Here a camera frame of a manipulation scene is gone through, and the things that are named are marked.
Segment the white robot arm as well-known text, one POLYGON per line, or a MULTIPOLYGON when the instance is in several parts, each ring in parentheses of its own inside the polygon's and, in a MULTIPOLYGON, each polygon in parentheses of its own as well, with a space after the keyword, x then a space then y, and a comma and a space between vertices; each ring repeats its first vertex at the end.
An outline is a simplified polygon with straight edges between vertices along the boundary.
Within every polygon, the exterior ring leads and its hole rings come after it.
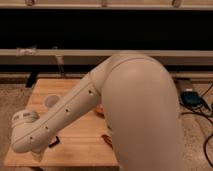
POLYGON ((99 64, 43 116, 32 110, 15 113, 13 151, 42 152, 56 133, 99 104, 119 171, 184 170, 175 83, 160 62, 135 51, 99 64))

